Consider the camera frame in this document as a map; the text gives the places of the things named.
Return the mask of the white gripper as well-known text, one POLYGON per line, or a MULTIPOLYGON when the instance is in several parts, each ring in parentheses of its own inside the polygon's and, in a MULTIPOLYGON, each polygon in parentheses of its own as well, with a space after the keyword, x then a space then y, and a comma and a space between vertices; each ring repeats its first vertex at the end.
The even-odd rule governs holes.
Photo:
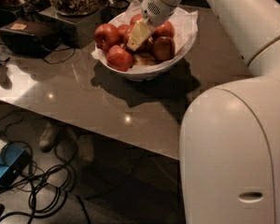
POLYGON ((127 43, 128 49, 137 51, 155 32, 155 27, 163 24, 173 15, 181 1, 143 0, 141 12, 144 18, 134 24, 127 43))

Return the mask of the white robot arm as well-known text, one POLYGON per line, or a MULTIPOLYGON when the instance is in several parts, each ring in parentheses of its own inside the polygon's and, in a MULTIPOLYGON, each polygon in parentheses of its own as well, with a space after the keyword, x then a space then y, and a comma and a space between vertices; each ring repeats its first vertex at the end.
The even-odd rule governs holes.
MULTIPOLYGON (((252 76, 216 86, 186 111, 179 138, 187 224, 280 224, 280 4, 206 0, 252 76)), ((181 0, 143 0, 156 27, 181 0)))

